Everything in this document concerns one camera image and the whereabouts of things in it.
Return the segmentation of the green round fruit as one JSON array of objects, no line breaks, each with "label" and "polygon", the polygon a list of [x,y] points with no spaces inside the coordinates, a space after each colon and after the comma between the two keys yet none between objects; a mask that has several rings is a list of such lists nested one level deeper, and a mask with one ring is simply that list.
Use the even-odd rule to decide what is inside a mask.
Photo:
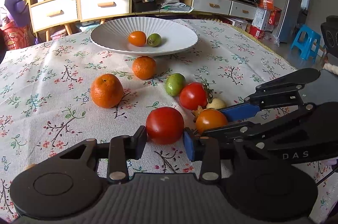
[{"label": "green round fruit", "polygon": [[170,75],[166,80],[166,93],[168,93],[168,95],[172,97],[178,96],[185,85],[186,78],[180,73],[174,73]]}]

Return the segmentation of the pale yellow small fruit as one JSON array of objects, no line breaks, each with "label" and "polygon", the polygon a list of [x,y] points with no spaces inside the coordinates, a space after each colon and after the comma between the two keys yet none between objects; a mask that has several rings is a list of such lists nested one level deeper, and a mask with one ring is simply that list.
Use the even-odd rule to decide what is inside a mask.
[{"label": "pale yellow small fruit", "polygon": [[226,107],[227,107],[226,102],[220,98],[213,98],[212,102],[208,103],[206,106],[207,109],[215,109],[215,110],[223,109]]}]

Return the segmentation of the large orange mandarin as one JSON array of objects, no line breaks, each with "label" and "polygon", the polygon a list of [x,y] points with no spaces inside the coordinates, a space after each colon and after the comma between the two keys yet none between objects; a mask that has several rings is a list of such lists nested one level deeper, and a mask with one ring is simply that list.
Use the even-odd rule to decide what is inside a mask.
[{"label": "large orange mandarin", "polygon": [[92,82],[90,95],[98,107],[110,109],[120,103],[124,89],[114,74],[103,74]]}]

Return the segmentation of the red gift bag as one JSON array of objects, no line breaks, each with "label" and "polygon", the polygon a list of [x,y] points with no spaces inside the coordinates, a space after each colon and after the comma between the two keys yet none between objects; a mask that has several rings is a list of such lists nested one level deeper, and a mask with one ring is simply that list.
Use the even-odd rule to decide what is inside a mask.
[{"label": "red gift bag", "polygon": [[11,21],[3,25],[1,30],[8,50],[24,49],[31,46],[28,26],[18,27],[15,21]]}]

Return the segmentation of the smooth red tomato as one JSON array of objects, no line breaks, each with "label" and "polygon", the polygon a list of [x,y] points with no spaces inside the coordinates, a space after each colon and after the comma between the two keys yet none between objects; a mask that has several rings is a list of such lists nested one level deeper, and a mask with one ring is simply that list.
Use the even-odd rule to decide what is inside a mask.
[{"label": "smooth red tomato", "polygon": [[171,107],[152,110],[146,120],[147,134],[154,143],[170,145],[182,137],[184,119],[182,114]]}]

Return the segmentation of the floral tablecloth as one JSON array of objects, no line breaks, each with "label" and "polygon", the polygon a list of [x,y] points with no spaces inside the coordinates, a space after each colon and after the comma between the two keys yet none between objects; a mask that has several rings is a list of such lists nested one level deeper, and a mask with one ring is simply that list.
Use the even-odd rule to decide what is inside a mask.
[{"label": "floral tablecloth", "polygon": [[[174,22],[198,37],[190,49],[149,56],[156,73],[142,80],[132,71],[140,56],[119,54],[74,34],[8,51],[1,63],[2,223],[328,223],[337,209],[337,157],[289,164],[251,160],[243,145],[235,160],[221,160],[218,184],[200,183],[201,162],[188,159],[180,140],[147,142],[139,160],[127,161],[129,181],[110,184],[107,160],[97,172],[83,160],[61,159],[73,146],[132,136],[152,110],[178,110],[196,130],[205,109],[188,110],[166,93],[167,78],[180,73],[186,85],[213,89],[227,107],[244,103],[256,87],[297,71],[286,60],[234,27],[207,20]],[[264,109],[228,122],[244,133],[247,122],[264,124],[306,106],[337,102],[337,77],[322,70],[300,91],[304,104]],[[91,98],[92,82],[114,74],[124,96],[110,109]]]}]

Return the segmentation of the orange persimmon fruit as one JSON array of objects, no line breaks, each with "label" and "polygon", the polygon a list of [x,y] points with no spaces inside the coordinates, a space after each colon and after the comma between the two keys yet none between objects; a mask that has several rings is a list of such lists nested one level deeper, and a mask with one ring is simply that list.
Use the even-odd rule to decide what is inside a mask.
[{"label": "orange persimmon fruit", "polygon": [[195,126],[199,134],[206,130],[216,129],[228,125],[224,114],[215,109],[205,109],[197,117]]}]

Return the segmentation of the red tomato with calyx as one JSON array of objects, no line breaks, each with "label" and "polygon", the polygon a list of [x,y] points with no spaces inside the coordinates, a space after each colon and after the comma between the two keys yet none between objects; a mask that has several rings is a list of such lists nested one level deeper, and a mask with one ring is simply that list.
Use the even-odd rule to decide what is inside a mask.
[{"label": "red tomato with calyx", "polygon": [[180,105],[191,111],[197,110],[199,106],[205,108],[212,98],[213,89],[199,82],[186,85],[179,94]]}]

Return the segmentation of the small green fruit in plate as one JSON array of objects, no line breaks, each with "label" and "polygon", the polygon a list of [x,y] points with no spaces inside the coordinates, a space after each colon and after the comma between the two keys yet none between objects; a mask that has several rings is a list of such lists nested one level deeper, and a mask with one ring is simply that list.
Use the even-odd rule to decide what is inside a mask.
[{"label": "small green fruit in plate", "polygon": [[148,36],[147,38],[147,45],[150,47],[158,47],[162,44],[162,37],[157,34],[157,33],[153,33],[151,35]]}]

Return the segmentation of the small orange fruit in plate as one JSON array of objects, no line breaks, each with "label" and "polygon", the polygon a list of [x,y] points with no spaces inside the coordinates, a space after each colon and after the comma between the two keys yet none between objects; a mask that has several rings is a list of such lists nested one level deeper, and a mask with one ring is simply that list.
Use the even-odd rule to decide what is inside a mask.
[{"label": "small orange fruit in plate", "polygon": [[134,46],[142,47],[147,42],[147,36],[142,31],[134,31],[128,36],[128,42]]}]

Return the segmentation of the low white drawer cabinet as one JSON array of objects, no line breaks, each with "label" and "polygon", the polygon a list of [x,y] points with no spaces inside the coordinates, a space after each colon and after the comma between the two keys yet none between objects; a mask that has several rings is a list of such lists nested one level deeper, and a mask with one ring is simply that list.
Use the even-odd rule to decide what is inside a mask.
[{"label": "low white drawer cabinet", "polygon": [[256,6],[236,0],[179,0],[193,8],[195,12],[233,16],[253,20]]}]

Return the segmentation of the purple plush toy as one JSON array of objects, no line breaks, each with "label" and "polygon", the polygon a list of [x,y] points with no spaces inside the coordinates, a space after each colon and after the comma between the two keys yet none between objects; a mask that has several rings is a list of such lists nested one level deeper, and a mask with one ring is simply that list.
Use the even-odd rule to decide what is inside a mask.
[{"label": "purple plush toy", "polygon": [[5,7],[18,27],[25,27],[30,23],[27,0],[5,0]]}]

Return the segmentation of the blue plastic stool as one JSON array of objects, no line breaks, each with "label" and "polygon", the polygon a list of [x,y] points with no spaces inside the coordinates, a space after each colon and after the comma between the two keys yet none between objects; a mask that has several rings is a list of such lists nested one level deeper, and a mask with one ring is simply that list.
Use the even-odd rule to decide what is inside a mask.
[{"label": "blue plastic stool", "polygon": [[290,49],[297,47],[300,50],[300,57],[304,60],[312,58],[315,63],[320,48],[321,35],[305,24],[301,26]]}]

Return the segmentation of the orange mandarin near plate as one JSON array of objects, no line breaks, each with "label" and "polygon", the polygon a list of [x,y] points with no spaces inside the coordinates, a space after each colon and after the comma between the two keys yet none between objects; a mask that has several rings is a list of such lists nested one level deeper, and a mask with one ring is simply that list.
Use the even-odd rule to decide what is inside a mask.
[{"label": "orange mandarin near plate", "polygon": [[156,73],[156,62],[149,56],[140,56],[134,60],[132,71],[139,79],[151,79]]}]

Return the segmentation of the white ribbed plate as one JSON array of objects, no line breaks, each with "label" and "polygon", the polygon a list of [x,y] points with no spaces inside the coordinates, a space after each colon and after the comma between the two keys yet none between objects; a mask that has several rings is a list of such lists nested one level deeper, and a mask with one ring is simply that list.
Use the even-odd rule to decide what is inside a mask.
[{"label": "white ribbed plate", "polygon": [[119,54],[162,56],[197,44],[194,31],[171,20],[127,17],[108,21],[90,33],[95,45]]}]

